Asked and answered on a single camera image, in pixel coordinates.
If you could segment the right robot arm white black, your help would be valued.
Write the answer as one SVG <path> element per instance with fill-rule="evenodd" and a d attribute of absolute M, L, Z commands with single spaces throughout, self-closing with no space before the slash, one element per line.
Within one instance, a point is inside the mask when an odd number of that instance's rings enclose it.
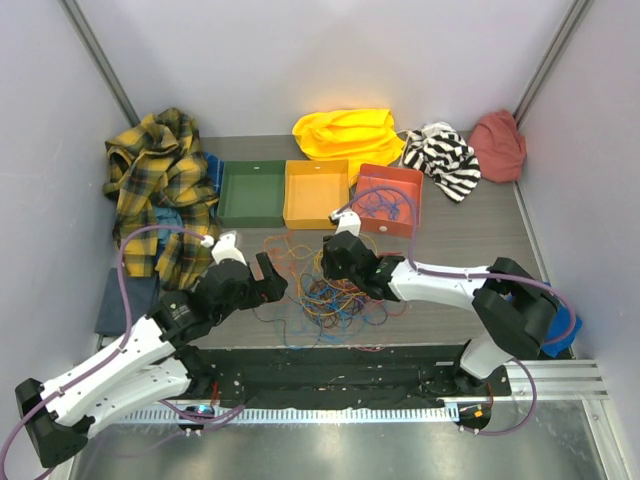
<path fill-rule="evenodd" d="M 485 332 L 470 340 L 451 371 L 457 391 L 472 395 L 511 360 L 533 360 L 546 342 L 560 307 L 549 286 L 509 259 L 488 267 L 454 268 L 376 255 L 344 231 L 323 239 L 322 271 L 347 280 L 375 300 L 425 301 L 473 311 Z"/>

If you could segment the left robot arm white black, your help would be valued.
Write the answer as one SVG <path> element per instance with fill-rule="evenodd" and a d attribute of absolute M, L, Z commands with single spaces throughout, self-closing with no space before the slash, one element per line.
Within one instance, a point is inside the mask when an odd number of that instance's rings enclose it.
<path fill-rule="evenodd" d="M 224 259 L 186 290 L 165 294 L 120 338 L 61 376 L 15 389 L 21 419 L 43 468 L 79 453 L 104 427 L 155 401 L 205 397 L 214 368 L 193 341 L 237 310 L 280 301 L 288 283 L 266 253 L 249 265 Z"/>

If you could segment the red orange plastic tray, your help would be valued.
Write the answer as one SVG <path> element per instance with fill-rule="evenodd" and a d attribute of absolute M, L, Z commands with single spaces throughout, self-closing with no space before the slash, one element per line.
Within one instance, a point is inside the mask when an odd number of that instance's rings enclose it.
<path fill-rule="evenodd" d="M 423 179 L 412 169 L 362 164 L 351 205 L 362 230 L 410 238 L 420 225 Z"/>

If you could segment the yellow plastic tray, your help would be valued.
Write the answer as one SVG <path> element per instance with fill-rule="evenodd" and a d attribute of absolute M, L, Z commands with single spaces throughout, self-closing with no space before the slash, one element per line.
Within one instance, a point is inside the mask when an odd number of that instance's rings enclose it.
<path fill-rule="evenodd" d="M 349 199 L 347 160 L 288 160 L 283 219 L 290 230 L 328 230 L 329 215 Z"/>

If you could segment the green plastic tray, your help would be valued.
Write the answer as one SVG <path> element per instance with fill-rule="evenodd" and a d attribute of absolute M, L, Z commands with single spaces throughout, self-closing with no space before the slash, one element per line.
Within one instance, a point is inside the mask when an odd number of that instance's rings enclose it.
<path fill-rule="evenodd" d="M 234 161 L 224 167 L 216 215 L 231 228 L 284 226 L 285 160 Z"/>

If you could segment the dark grey folded cloth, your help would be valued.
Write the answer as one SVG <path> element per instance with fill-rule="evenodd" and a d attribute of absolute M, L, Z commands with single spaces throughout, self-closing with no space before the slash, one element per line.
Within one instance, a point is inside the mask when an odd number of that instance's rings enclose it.
<path fill-rule="evenodd" d="M 129 277 L 124 274 L 124 284 L 130 304 L 132 322 L 145 315 L 157 302 L 159 279 L 151 277 Z M 117 269 L 108 272 L 102 301 L 98 310 L 94 332 L 107 337 L 118 337 L 125 332 L 126 316 Z"/>

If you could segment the yellow plaid flannel shirt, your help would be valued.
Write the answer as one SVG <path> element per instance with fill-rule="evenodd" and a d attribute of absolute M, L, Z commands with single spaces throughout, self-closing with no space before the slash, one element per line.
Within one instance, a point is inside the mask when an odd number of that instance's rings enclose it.
<path fill-rule="evenodd" d="M 211 208 L 218 203 L 196 120 L 177 108 L 149 114 L 105 142 L 109 177 L 103 194 L 116 203 L 113 238 L 158 223 L 155 210 L 176 212 L 187 234 L 159 230 L 130 240 L 123 263 L 131 277 L 156 275 L 164 290 L 189 287 L 211 263 L 197 235 L 218 236 Z"/>

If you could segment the blue towel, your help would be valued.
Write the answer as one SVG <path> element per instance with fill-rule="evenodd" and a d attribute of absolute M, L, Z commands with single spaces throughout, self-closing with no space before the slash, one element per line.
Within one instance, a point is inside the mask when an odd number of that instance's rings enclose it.
<path fill-rule="evenodd" d="M 224 175 L 224 162 L 210 152 L 205 152 L 204 158 L 207 163 L 207 175 L 211 180 L 215 193 L 219 195 Z"/>

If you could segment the yellow cloth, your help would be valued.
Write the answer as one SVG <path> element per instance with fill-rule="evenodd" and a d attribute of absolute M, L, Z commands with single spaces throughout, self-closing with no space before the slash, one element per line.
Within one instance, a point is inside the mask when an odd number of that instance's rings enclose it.
<path fill-rule="evenodd" d="M 301 151 L 316 161 L 347 159 L 389 165 L 404 149 L 390 109 L 315 112 L 301 117 L 292 134 Z"/>

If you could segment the black white striped cloth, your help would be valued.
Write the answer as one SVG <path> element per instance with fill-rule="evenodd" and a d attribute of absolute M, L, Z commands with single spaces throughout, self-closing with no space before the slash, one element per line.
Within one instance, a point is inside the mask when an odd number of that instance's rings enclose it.
<path fill-rule="evenodd" d="M 474 149 L 446 122 L 408 130 L 401 165 L 422 172 L 457 204 L 472 193 L 482 178 Z"/>

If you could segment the pink red cloth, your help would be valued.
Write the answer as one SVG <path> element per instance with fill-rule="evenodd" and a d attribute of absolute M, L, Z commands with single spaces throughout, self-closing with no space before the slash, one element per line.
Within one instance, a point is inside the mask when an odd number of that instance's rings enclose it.
<path fill-rule="evenodd" d="M 521 178 L 526 140 L 508 110 L 484 115 L 473 128 L 468 144 L 474 149 L 484 179 L 510 183 Z"/>

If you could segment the blue cloth at right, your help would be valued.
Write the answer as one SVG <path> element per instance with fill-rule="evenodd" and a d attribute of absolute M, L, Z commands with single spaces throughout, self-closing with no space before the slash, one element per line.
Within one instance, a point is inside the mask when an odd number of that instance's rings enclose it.
<path fill-rule="evenodd" d="M 561 305 L 552 321 L 545 344 L 541 347 L 541 351 L 544 354 L 552 358 L 557 358 L 561 352 L 572 346 L 578 332 L 583 326 L 583 321 L 579 315 L 576 315 L 573 329 L 571 332 L 568 332 L 570 323 L 570 312 L 564 305 Z"/>

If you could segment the left aluminium corner rail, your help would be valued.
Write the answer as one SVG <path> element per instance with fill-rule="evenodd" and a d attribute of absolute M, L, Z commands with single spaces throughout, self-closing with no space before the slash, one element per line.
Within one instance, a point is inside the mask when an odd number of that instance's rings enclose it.
<path fill-rule="evenodd" d="M 114 98 L 130 126 L 140 122 L 129 96 L 127 95 L 118 75 L 109 61 L 101 43 L 96 36 L 90 22 L 86 18 L 80 4 L 76 0 L 60 0 L 59 4 L 76 31 L 81 43 L 87 50 L 107 89 Z"/>

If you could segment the aluminium corner rail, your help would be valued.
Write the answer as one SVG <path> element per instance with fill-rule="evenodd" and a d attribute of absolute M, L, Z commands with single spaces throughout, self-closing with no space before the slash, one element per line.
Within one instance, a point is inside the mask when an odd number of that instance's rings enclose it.
<path fill-rule="evenodd" d="M 594 4 L 593 0 L 574 0 L 529 81 L 514 113 L 516 125 L 521 127 L 554 68 L 561 60 L 573 36 Z"/>
<path fill-rule="evenodd" d="M 96 36 L 90 22 L 86 18 L 80 4 L 76 0 L 60 0 L 59 4 L 76 31 L 81 43 L 87 50 L 107 89 L 114 98 L 130 126 L 140 122 L 129 96 L 127 95 L 118 75 L 109 61 L 101 43 Z"/>

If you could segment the right aluminium corner rail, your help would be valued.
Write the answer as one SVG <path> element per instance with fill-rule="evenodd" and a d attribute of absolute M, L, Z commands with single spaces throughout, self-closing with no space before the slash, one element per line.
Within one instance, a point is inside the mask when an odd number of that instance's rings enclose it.
<path fill-rule="evenodd" d="M 574 0 L 529 81 L 514 113 L 516 125 L 521 127 L 554 68 L 561 60 L 573 36 L 594 4 L 593 0 Z"/>

